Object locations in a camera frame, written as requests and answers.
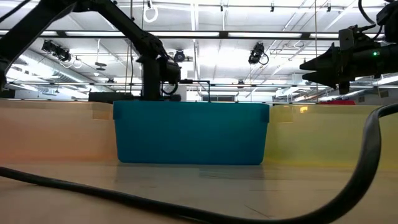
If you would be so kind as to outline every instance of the blue plastic bin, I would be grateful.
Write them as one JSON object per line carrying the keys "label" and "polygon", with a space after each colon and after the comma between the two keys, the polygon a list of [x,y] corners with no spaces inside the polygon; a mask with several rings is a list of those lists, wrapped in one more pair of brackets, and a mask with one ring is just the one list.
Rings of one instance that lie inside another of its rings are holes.
{"label": "blue plastic bin", "polygon": [[121,162],[258,165],[269,106],[116,101],[114,122]]}

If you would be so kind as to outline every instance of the wooden table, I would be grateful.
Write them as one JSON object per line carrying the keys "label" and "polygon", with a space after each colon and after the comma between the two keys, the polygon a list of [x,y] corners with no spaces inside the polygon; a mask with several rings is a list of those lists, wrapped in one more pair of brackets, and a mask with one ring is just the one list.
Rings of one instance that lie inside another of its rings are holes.
{"label": "wooden table", "polygon": [[[332,199],[351,169],[3,163],[25,172],[246,218],[288,218]],[[337,223],[395,223],[398,173],[379,172],[362,201]],[[87,195],[0,177],[1,223],[188,223]]]}

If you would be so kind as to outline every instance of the table surface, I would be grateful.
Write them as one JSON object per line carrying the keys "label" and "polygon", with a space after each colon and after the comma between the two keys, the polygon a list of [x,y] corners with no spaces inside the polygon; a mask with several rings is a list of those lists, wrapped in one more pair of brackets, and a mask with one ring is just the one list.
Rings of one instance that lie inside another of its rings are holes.
{"label": "table surface", "polygon": [[[332,199],[352,169],[35,162],[2,166],[245,218],[302,215]],[[378,172],[336,223],[395,223],[398,172]],[[189,223],[100,198],[0,177],[1,223]]]}

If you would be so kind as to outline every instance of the ceiling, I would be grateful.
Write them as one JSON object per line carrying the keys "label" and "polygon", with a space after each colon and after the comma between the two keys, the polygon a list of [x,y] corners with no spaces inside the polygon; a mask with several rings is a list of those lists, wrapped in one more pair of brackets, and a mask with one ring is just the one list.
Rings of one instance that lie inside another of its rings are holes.
{"label": "ceiling", "polygon": [[[0,30],[8,30],[17,24],[38,1],[31,1],[26,7],[17,11],[0,24]],[[314,0],[153,0],[158,16],[154,22],[142,20],[143,6],[147,0],[133,0],[132,15],[135,23],[148,31],[155,30],[238,30],[260,32],[338,32],[354,24],[366,26],[368,23],[359,13],[358,1],[317,0],[315,16]],[[327,12],[328,2],[331,11]],[[10,11],[19,1],[0,1],[0,16]],[[371,18],[376,18],[378,11],[384,7],[383,0],[364,0],[363,6]],[[130,15],[131,2],[118,2],[119,8]],[[145,15],[151,19],[154,10]],[[47,30],[114,30],[114,27],[97,12],[71,13],[55,22]],[[368,32],[377,32],[377,28]],[[56,58],[41,50],[45,38],[39,37],[29,50],[56,62]],[[113,78],[118,83],[141,81],[141,66],[127,60],[128,45],[124,39],[52,39],[57,45],[70,49],[74,57],[80,59],[81,67],[71,65],[69,70],[83,75],[94,82],[105,82]],[[167,52],[183,50],[191,62],[180,64],[187,71],[187,78],[210,80],[213,83],[237,83],[239,79],[246,83],[299,84],[294,74],[302,75],[305,71],[299,65],[324,53],[333,41],[326,40],[262,40],[262,39],[161,39]],[[250,65],[248,57],[255,43],[262,42],[269,55],[266,66]],[[198,76],[194,72],[195,48],[198,50],[196,63]],[[96,70],[95,62],[107,64],[105,71]],[[121,87],[109,87],[120,90]],[[266,88],[259,91],[277,91],[278,88]]]}

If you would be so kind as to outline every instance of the red object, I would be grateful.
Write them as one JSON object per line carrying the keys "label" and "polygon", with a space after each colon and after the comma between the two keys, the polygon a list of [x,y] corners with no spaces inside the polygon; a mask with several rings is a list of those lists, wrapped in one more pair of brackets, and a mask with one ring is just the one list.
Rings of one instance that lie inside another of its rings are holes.
{"label": "red object", "polygon": [[327,102],[319,102],[322,105],[355,105],[354,100],[331,100]]}

